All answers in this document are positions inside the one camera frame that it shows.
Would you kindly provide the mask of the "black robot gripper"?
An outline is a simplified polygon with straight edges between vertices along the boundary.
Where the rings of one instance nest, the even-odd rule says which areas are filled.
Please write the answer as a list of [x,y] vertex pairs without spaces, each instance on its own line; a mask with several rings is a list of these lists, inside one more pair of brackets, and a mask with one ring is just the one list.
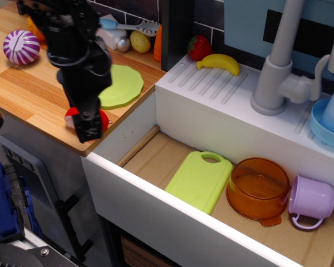
[[101,37],[86,43],[81,39],[46,37],[47,55],[59,68],[57,80],[72,106],[72,118],[81,143],[100,139],[103,119],[99,94],[112,84],[111,56]]

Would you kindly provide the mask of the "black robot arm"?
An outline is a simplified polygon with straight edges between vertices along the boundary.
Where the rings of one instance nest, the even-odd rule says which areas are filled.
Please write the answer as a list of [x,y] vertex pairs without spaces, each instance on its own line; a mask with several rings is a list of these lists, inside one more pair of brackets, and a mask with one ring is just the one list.
[[101,37],[98,13],[88,1],[17,1],[43,33],[57,80],[78,113],[73,123],[80,142],[102,137],[99,94],[112,84],[111,56]]

